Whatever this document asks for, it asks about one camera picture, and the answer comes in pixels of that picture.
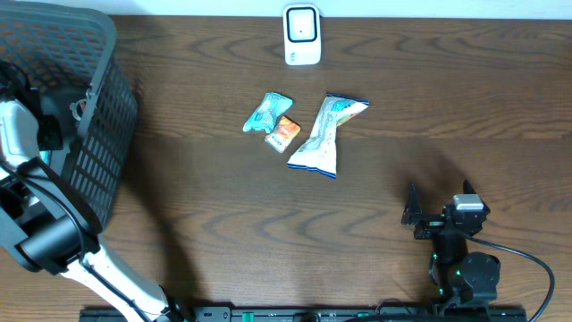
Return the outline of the white blue snack bag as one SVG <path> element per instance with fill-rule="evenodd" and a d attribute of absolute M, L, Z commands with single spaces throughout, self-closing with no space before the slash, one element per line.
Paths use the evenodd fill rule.
<path fill-rule="evenodd" d="M 337 128 L 369 106 L 369 100 L 327 92 L 308 139 L 290 156 L 288 167 L 335 179 Z"/>

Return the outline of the orange white tissue pack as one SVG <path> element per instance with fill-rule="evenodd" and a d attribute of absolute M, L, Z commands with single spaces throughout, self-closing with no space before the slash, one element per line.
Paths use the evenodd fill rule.
<path fill-rule="evenodd" d="M 282 116 L 274 130 L 265 136 L 265 142 L 279 153 L 283 153 L 299 134 L 301 127 L 289 117 Z"/>

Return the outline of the teal snack packet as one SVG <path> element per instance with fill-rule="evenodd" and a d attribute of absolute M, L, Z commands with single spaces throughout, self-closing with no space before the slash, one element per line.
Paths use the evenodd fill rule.
<path fill-rule="evenodd" d="M 278 118 L 293 105 L 293 100 L 276 92 L 267 92 L 261 104 L 244 123 L 242 130 L 273 131 Z"/>

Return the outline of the green white tissue pack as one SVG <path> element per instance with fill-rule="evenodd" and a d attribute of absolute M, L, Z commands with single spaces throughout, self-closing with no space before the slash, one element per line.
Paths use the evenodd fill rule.
<path fill-rule="evenodd" d="M 51 158 L 52 158 L 52 151 L 51 150 L 41 151 L 40 157 L 45 164 L 50 165 L 51 164 Z"/>

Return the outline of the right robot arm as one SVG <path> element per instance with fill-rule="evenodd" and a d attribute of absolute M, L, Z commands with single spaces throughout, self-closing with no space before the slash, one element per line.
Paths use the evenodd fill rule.
<path fill-rule="evenodd" d="M 483 229 L 489 213 L 469 181 L 463 181 L 463 192 L 454 195 L 439 214 L 425 213 L 415 185 L 408 186 L 401 223 L 415 227 L 416 240 L 432 242 L 429 276 L 441 295 L 431 305 L 433 314 L 444 317 L 464 309 L 486 312 L 489 302 L 497 298 L 500 261 L 467 247 L 468 238 Z"/>

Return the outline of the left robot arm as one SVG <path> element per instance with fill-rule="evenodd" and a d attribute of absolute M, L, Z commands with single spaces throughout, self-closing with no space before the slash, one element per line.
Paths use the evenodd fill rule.
<path fill-rule="evenodd" d="M 83 284 L 129 321 L 192 321 L 160 284 L 130 267 L 102 236 L 118 154 L 134 121 L 105 133 L 92 96 L 63 86 L 42 93 L 1 63 L 1 245 L 25 269 Z"/>

